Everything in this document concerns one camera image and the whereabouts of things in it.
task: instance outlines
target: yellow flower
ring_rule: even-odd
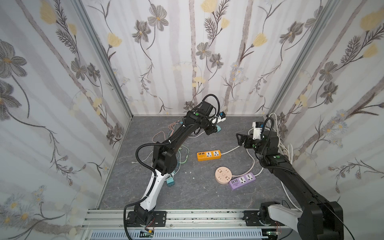
[[[75,235],[77,234],[77,231],[76,231],[76,228],[71,228],[71,230],[69,231],[68,235],[73,238]]]
[[[96,98],[95,101],[93,101],[93,107],[97,108],[97,106],[99,106],[102,101],[103,101],[102,98]]]
[[[229,20],[226,18],[223,18],[221,20],[221,28],[224,29],[224,28],[228,27],[228,25],[229,25]]]
[[[372,12],[365,17],[363,17],[360,21],[360,27],[365,31],[369,31],[377,27],[379,23],[384,19],[384,9],[378,12]]]
[[[108,34],[108,44],[112,47],[118,47],[121,44],[121,39],[113,33]]]
[[[76,36],[77,34],[76,25],[72,23],[68,23],[68,28],[70,29],[71,33]]]
[[[363,53],[365,58],[373,57],[377,54],[378,50],[375,43],[372,43],[367,50]]]
[[[21,218],[23,221],[25,221],[28,218],[28,213],[23,214]]]
[[[217,5],[217,0],[205,0],[201,4],[201,9],[206,13],[212,13],[215,11]]]
[[[74,104],[74,105],[72,106],[72,109],[73,109],[74,111],[77,111],[77,110],[79,110],[79,106],[78,106],[77,104]]]
[[[253,41],[253,46],[259,47],[267,42],[266,35],[264,33],[259,33],[255,40]]]
[[[51,8],[51,5],[49,5],[46,1],[41,2],[40,18],[48,24],[56,22],[56,14]]]
[[[307,106],[307,97],[304,94],[300,95],[300,102],[303,105],[303,107]]]
[[[202,77],[194,77],[193,80],[197,83],[205,83],[205,79]]]
[[[68,114],[74,117],[74,111],[72,109],[68,111]]]

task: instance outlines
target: floral wallpaper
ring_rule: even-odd
[[[265,114],[324,0],[82,0],[134,114]]]
[[[0,232],[78,239],[129,119],[70,2],[0,5]]]
[[[383,234],[383,64],[383,2],[343,0],[276,111],[294,168],[340,203],[355,239]]]

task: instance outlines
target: gray flower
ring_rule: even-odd
[[[97,77],[100,77],[100,70],[96,70],[95,66],[92,63],[89,63],[87,69],[88,69],[88,72],[89,72],[89,76],[93,77],[93,79],[96,82]]]
[[[77,58],[74,58],[74,61],[71,62],[72,71],[76,72],[76,78],[79,79],[81,77],[82,80],[85,79],[85,75],[87,73],[87,68],[85,66],[80,66],[80,62]]]
[[[184,109],[186,109],[187,111],[191,110],[193,107],[195,106],[195,104],[192,102],[192,101],[186,101],[185,102],[185,107]]]
[[[333,61],[327,62],[324,65],[324,69],[321,69],[319,73],[321,76],[319,77],[319,80],[322,81],[325,79],[326,82],[329,82],[332,80],[333,76],[331,73],[335,72],[337,68],[337,64],[333,64]]]
[[[210,58],[210,62],[212,62],[212,66],[211,68],[215,67],[217,65],[218,68],[221,68],[221,66],[224,65],[223,62],[220,62],[221,60],[221,56],[220,54],[212,54],[211,58]]]
[[[281,137],[281,138],[285,138],[285,134],[288,133],[287,126],[285,126],[285,125],[280,125],[280,127],[279,127],[279,133],[280,133],[280,137]]]
[[[26,65],[26,60],[15,56],[13,46],[0,40],[0,78],[9,78],[12,72],[19,77],[25,77],[26,71],[20,67],[23,65]]]
[[[211,55],[211,51],[208,51],[207,49],[208,49],[208,42],[199,43],[199,45],[197,45],[198,52],[196,53],[196,55],[197,56],[200,55],[200,59],[204,59],[205,56],[208,58]]]
[[[119,126],[119,123],[116,123],[115,129],[114,129],[115,136],[119,138],[122,135],[122,127]]]
[[[317,18],[319,17],[321,11],[323,10],[323,6],[320,6],[318,9],[315,10],[314,12],[314,18],[309,18],[307,19],[307,22],[305,23],[304,27],[305,28],[312,28],[314,24],[317,21]]]
[[[287,34],[282,34],[280,36],[280,43],[284,43],[286,40],[288,42],[293,43],[296,35],[300,35],[303,32],[304,23],[294,22],[289,28]]]
[[[280,113],[280,115],[277,115],[277,122],[284,122],[285,115],[283,112]]]
[[[16,98],[12,97],[13,86],[0,80],[0,121],[9,119],[8,108],[18,108],[21,106]]]
[[[113,131],[112,130],[108,130],[107,139],[109,140],[109,144],[110,145],[112,145],[114,137],[115,137],[115,134],[113,133]]]
[[[154,15],[154,17],[150,16],[148,17],[148,23],[151,26],[156,26],[160,31],[164,30],[163,25],[168,26],[168,21],[164,18],[167,16],[167,11],[165,9],[158,5],[157,8],[154,4],[151,4],[151,7],[149,8],[149,12]]]
[[[139,22],[136,20],[135,29],[137,30],[137,33],[132,33],[132,37],[135,38],[135,42],[140,43],[141,38],[148,42],[148,34],[151,33],[151,29],[149,28],[148,23],[144,21]]]
[[[333,102],[332,94],[336,94],[339,85],[335,85],[333,82],[328,83],[324,86],[324,92],[320,95],[321,98],[325,98],[324,104],[329,104]]]

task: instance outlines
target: power outlet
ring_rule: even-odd
[[[247,174],[245,177],[248,179],[248,181],[251,181],[253,179],[253,176],[251,174]]]
[[[238,177],[234,180],[229,181],[229,185],[231,186],[232,190],[235,190],[238,187],[244,186],[250,182],[253,182],[255,180],[255,175],[253,173],[245,174],[241,177]]]
[[[197,153],[197,160],[198,161],[213,160],[213,159],[219,159],[219,158],[221,158],[220,150],[213,150],[213,151],[198,152]]]

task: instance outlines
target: white power cord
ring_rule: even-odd
[[[289,160],[289,162],[290,162],[290,164],[292,164],[292,162],[293,162],[293,146],[292,146],[292,144],[289,144],[290,146],[291,146],[291,150],[292,150],[292,152],[290,153],[289,152],[289,145],[288,145],[288,149],[283,145],[283,144],[281,144],[281,141],[280,141],[280,136],[279,136],[279,128],[277,127],[277,115],[276,115],[276,113],[271,113],[269,116],[271,116],[272,114],[274,114],[275,115],[275,119],[276,119],[276,121],[275,121],[275,126],[276,126],[276,134],[277,134],[277,137],[279,138],[279,147],[281,147],[281,149],[284,149],[287,153],[288,153],[288,160]],[[293,201],[292,201],[292,199],[289,197],[289,195],[288,195],[288,193],[287,193],[287,190],[285,189],[285,186],[284,186],[284,184],[283,184],[283,182],[282,181],[280,181],[280,183],[281,183],[281,186],[283,187],[283,190],[284,190],[284,192],[285,192],[285,195],[287,196],[287,198],[288,198],[288,200],[291,202],[291,204],[297,209],[297,210],[299,210],[299,211],[303,211],[301,208],[299,208],[298,206],[296,206],[294,203],[293,203]]]
[[[148,155],[148,157],[145,160],[147,160],[152,153],[153,151]],[[143,160],[142,162],[144,162],[145,160]],[[131,162],[131,163],[138,163],[138,162]]]
[[[252,157],[252,155],[249,153],[248,149],[247,149],[247,153],[248,153],[248,155],[249,155],[249,156],[252,158],[252,160],[253,160],[252,167],[251,167],[247,172],[245,172],[245,173],[243,173],[243,174],[241,174],[241,175],[232,175],[232,177],[241,177],[242,175],[245,175],[245,174],[249,173],[249,172],[253,169],[253,167],[255,166],[255,159],[254,159],[254,158]],[[264,169],[264,168],[262,168],[262,169],[259,171],[259,173],[255,175],[255,177],[256,177],[256,176],[259,176],[260,173],[263,171],[263,169]]]

